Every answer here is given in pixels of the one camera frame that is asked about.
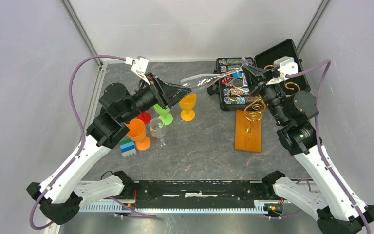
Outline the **yellow wine glass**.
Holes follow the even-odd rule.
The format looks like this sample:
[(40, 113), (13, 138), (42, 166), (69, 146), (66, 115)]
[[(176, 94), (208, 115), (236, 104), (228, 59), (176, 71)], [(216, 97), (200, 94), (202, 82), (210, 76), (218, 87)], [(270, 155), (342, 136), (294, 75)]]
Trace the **yellow wine glass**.
[(196, 94), (190, 94), (185, 96), (180, 102), (181, 107), (180, 117), (183, 121), (192, 121), (195, 118), (195, 112), (193, 110), (197, 100)]

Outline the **green wine glass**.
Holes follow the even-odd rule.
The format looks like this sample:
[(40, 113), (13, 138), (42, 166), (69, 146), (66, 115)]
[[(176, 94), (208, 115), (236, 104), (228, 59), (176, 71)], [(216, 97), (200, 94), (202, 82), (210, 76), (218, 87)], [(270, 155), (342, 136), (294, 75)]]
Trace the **green wine glass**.
[(169, 108), (164, 109), (158, 104), (155, 104), (153, 108), (166, 126), (170, 125), (173, 122), (173, 116), (170, 113)]

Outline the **clear wine glass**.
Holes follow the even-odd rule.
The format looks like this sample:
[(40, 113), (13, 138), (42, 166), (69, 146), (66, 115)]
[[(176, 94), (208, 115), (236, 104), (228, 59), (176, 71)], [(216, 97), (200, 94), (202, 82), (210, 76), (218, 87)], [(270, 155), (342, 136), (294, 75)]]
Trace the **clear wine glass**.
[(221, 79), (224, 79), (227, 76), (231, 76), (232, 74), (239, 74), (243, 73), (242, 66), (250, 66), (253, 65), (253, 62), (248, 62), (246, 58), (242, 57), (240, 59), (239, 65), (237, 68), (226, 68), (225, 72), (219, 74), (198, 74), (193, 75), (187, 78), (184, 78), (180, 81), (181, 85), (184, 86), (186, 89), (191, 90), (191, 94), (200, 92), (201, 90), (205, 90), (218, 82)]
[(153, 118), (149, 123), (150, 132), (153, 137), (159, 139), (160, 146), (163, 147), (166, 145), (164, 136), (167, 132), (166, 125), (160, 118)]

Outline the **red wine glass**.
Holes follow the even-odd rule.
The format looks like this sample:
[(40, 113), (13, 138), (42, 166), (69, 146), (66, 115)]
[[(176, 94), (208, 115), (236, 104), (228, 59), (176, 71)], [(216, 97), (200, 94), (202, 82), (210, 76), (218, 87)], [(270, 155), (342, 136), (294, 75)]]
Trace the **red wine glass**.
[(145, 125), (149, 124), (152, 117), (151, 114), (148, 112), (140, 112), (137, 116), (137, 119), (141, 120)]

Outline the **orange wine glass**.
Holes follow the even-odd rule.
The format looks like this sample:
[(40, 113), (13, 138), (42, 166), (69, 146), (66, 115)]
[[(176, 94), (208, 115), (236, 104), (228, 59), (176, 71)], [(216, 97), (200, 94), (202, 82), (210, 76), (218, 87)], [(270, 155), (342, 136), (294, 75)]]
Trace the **orange wine glass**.
[(147, 136), (144, 122), (139, 119), (133, 119), (127, 124), (127, 127), (129, 129), (127, 136), (134, 141), (136, 148), (140, 151), (147, 150), (150, 147), (151, 140)]

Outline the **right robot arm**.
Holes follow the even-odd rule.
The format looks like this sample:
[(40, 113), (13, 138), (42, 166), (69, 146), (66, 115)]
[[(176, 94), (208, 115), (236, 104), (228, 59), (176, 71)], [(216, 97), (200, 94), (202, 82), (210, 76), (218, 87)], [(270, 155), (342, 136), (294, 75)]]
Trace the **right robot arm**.
[(310, 91), (306, 72), (291, 62), (270, 69), (242, 66), (248, 88), (260, 98), (279, 126), (281, 145), (308, 172), (321, 195), (301, 188), (283, 173), (264, 178), (262, 194), (290, 201), (317, 223), (324, 234), (370, 232), (374, 205), (366, 204), (338, 171), (319, 135), (318, 97)]

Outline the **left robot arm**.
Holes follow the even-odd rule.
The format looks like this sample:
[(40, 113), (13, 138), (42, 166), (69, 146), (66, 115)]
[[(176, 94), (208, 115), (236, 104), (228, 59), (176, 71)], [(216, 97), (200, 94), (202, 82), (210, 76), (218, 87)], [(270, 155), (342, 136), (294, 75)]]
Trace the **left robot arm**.
[(191, 89), (186, 85), (167, 83), (152, 73), (130, 94), (122, 83), (107, 86), (99, 102), (100, 114), (89, 125), (72, 154), (46, 180), (32, 182), (27, 192), (50, 223), (70, 221), (82, 208), (110, 196), (129, 198), (133, 181), (122, 171), (81, 186), (79, 182), (104, 155), (119, 144), (130, 131), (129, 124), (141, 112), (154, 105), (171, 108)]

